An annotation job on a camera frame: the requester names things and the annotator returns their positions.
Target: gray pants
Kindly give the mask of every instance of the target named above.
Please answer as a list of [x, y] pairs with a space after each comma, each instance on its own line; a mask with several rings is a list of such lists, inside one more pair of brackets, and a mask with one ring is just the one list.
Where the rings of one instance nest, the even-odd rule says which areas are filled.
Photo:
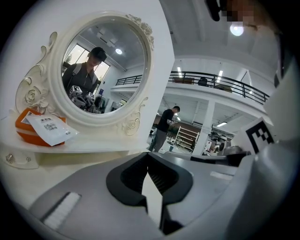
[[158, 152], [161, 149], [161, 147], [164, 145], [166, 138], [167, 138], [167, 133], [157, 130], [154, 140], [149, 147], [149, 151], [152, 152], [155, 146], [154, 152]]

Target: black and white square marker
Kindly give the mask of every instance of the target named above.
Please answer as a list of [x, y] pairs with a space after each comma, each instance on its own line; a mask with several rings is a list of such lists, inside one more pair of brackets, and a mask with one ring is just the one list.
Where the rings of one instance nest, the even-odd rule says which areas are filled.
[[261, 121], [255, 126], [246, 130], [246, 134], [252, 144], [255, 153], [258, 153], [267, 145], [274, 143], [273, 137], [270, 134], [264, 121]]

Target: window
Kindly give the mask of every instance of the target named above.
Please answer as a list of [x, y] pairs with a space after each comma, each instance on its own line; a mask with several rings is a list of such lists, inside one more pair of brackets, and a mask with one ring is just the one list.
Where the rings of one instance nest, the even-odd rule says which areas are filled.
[[[75, 63], [83, 63], [86, 62], [88, 59], [88, 54], [90, 52], [86, 49], [84, 49], [83, 47], [79, 46], [78, 44], [71, 50], [71, 52], [68, 54], [68, 56], [65, 58], [66, 63], [72, 65]], [[101, 82], [102, 79], [104, 78], [105, 74], [107, 73], [108, 69], [109, 69], [109, 65], [106, 64], [105, 62], [102, 62], [101, 64], [99, 64], [98, 66], [94, 67], [94, 72], [98, 78], [98, 80]], [[97, 87], [95, 88], [95, 91], [93, 92], [93, 94], [96, 94], [98, 88], [99, 88], [100, 83], [97, 85]]]

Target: white packet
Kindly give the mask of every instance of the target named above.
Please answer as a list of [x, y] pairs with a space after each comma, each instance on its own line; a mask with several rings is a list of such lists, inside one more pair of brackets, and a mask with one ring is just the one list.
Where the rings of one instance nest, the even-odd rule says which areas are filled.
[[26, 116], [26, 119], [50, 146], [62, 143], [79, 133], [54, 115], [31, 115]]

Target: white column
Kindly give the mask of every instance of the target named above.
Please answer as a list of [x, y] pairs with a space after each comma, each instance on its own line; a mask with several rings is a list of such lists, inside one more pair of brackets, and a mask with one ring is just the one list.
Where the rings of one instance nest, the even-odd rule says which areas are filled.
[[198, 138], [198, 142], [195, 145], [195, 149], [192, 155], [198, 155], [198, 156], [202, 155], [206, 142], [208, 140], [208, 134], [211, 133], [212, 117], [214, 115], [214, 111], [215, 111], [215, 102], [209, 101], [203, 126]]

